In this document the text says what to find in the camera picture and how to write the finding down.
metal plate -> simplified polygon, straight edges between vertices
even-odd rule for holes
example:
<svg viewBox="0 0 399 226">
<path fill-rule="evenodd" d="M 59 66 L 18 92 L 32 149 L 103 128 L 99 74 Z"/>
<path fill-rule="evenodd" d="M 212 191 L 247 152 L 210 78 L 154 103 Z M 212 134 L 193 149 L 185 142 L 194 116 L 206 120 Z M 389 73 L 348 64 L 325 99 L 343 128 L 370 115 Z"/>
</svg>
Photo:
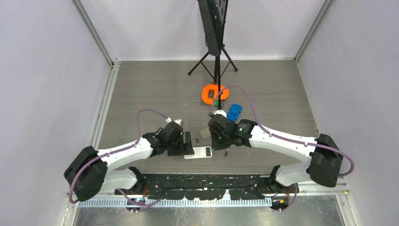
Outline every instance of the metal plate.
<svg viewBox="0 0 399 226">
<path fill-rule="evenodd" d="M 343 226 L 335 195 L 298 196 L 279 214 L 269 207 L 153 208 L 129 214 L 126 208 L 78 208 L 76 226 Z"/>
</svg>

black music stand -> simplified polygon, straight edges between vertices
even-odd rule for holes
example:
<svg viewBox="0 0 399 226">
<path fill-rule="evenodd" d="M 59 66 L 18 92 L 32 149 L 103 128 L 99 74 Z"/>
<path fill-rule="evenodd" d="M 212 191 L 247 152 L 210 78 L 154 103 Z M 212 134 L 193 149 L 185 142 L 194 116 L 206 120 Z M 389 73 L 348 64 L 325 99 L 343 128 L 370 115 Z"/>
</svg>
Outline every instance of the black music stand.
<svg viewBox="0 0 399 226">
<path fill-rule="evenodd" d="M 234 67 L 235 71 L 238 71 L 236 65 L 234 65 L 230 56 L 227 54 L 224 49 L 223 44 L 223 34 L 224 34 L 224 24 L 226 23 L 226 12 L 227 12 L 227 2 L 228 0 L 197 0 L 199 11 L 201 13 L 202 25 L 204 26 L 205 32 L 205 44 L 208 47 L 208 52 L 199 60 L 199 62 L 188 72 L 188 75 L 198 67 L 198 65 L 204 66 L 209 75 L 214 79 L 214 82 L 217 82 L 218 92 L 220 92 L 220 78 L 223 73 L 226 71 L 229 64 Z M 220 54 L 224 52 L 227 59 L 229 60 L 227 66 L 223 70 L 223 73 L 220 74 Z M 203 64 L 202 61 L 208 55 L 215 56 L 215 71 L 214 75 L 209 72 L 207 67 Z M 219 96 L 218 101 L 218 110 L 222 109 L 221 105 L 221 97 Z"/>
</svg>

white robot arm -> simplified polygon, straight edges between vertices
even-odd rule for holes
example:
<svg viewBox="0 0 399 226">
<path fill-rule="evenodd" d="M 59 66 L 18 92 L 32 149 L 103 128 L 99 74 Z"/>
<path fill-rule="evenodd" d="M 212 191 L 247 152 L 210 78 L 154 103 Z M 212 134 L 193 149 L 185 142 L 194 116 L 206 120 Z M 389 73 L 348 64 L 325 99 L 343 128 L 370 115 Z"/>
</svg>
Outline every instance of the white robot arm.
<svg viewBox="0 0 399 226">
<path fill-rule="evenodd" d="M 270 133 L 268 134 L 261 129 L 263 125 L 245 119 L 235 123 L 227 119 L 223 111 L 218 111 L 213 115 L 208 126 L 211 131 L 212 148 L 215 150 L 225 149 L 231 145 L 244 145 L 273 150 L 299 160 L 298 163 L 289 166 L 277 165 L 273 168 L 268 178 L 268 184 L 272 191 L 280 192 L 292 184 L 310 180 L 327 187 L 336 186 L 342 156 L 323 148 L 307 145 L 317 141 L 320 144 L 337 148 L 331 137 L 327 135 L 321 134 L 319 138 L 300 137 L 264 127 Z M 302 141 L 304 145 L 284 141 L 272 134 Z M 116 170 L 130 162 L 151 158 L 163 154 L 165 151 L 168 156 L 184 155 L 186 159 L 212 156 L 211 147 L 192 147 L 190 132 L 183 132 L 180 120 L 170 121 L 158 134 L 144 134 L 139 142 L 133 145 L 135 143 L 136 141 L 133 141 L 98 151 L 89 146 L 80 152 L 64 173 L 64 177 L 70 185 L 77 172 L 86 163 L 98 156 L 103 155 L 103 157 L 84 169 L 78 178 L 73 191 L 79 201 L 88 200 L 98 192 L 114 192 L 117 188 L 141 189 L 144 178 L 137 169 Z M 121 152 L 109 154 L 122 149 Z"/>
<path fill-rule="evenodd" d="M 103 156 L 83 170 L 73 188 L 78 200 L 86 201 L 98 192 L 114 192 L 117 188 L 134 189 L 144 179 L 141 173 L 135 168 L 116 170 L 130 162 L 151 158 L 165 151 L 168 156 L 183 155 L 186 159 L 212 157 L 211 147 L 192 147 L 190 132 L 184 133 L 181 125 L 181 120 L 169 121 L 158 134 L 146 133 L 138 142 L 135 140 L 114 148 L 96 151 L 92 146 L 86 147 L 67 168 L 64 177 L 71 185 L 83 166 Z"/>
<path fill-rule="evenodd" d="M 235 123 L 225 117 L 223 111 L 215 111 L 208 126 L 211 130 L 212 147 L 215 150 L 225 149 L 231 145 L 265 148 L 299 160 L 289 166 L 277 165 L 269 176 L 273 191 L 279 192 L 292 184 L 314 181 L 322 186 L 335 187 L 343 157 L 327 149 L 307 145 L 317 142 L 338 149 L 332 138 L 321 134 L 319 138 L 300 137 L 272 130 L 255 121 L 240 120 Z M 300 141 L 302 144 L 279 139 L 285 137 Z"/>
</svg>

gray floor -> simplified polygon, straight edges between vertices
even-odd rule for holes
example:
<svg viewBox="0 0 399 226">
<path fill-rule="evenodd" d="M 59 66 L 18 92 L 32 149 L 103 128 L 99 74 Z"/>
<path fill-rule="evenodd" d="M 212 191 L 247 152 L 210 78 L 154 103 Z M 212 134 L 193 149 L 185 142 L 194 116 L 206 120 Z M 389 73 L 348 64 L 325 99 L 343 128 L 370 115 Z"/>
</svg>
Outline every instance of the gray floor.
<svg viewBox="0 0 399 226">
<path fill-rule="evenodd" d="M 199 130 L 207 126 L 209 107 L 200 105 L 202 88 L 213 82 L 202 66 L 191 76 L 187 72 L 195 61 L 142 61 L 121 64 L 112 95 L 100 148 L 109 148 L 137 138 L 136 113 L 143 108 L 161 111 L 173 120 L 182 119 L 192 140 L 199 137 L 200 145 L 211 140 L 201 139 Z M 313 116 L 295 61 L 234 61 L 222 77 L 222 85 L 241 85 L 251 95 L 259 118 L 265 126 L 287 133 L 316 136 Z M 213 61 L 206 61 L 209 69 Z M 247 97 L 239 89 L 230 89 L 225 101 L 242 105 L 240 119 L 253 120 Z M 140 116 L 143 133 L 164 127 L 165 121 L 154 113 Z M 231 147 L 227 158 L 224 151 L 215 151 L 212 158 L 184 160 L 166 153 L 136 161 L 146 173 L 262 173 L 269 174 L 273 166 L 292 164 L 295 159 L 265 149 Z"/>
</svg>

blue block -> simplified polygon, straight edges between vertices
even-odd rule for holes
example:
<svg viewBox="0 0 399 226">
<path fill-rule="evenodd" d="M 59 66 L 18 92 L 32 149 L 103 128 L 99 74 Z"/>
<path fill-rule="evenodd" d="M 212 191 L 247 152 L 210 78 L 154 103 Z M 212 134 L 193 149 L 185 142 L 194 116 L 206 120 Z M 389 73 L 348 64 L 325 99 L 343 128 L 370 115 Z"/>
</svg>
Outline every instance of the blue block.
<svg viewBox="0 0 399 226">
<path fill-rule="evenodd" d="M 232 104 L 229 112 L 227 113 L 227 118 L 233 121 L 237 121 L 239 114 L 241 114 L 242 107 L 238 104 Z"/>
</svg>

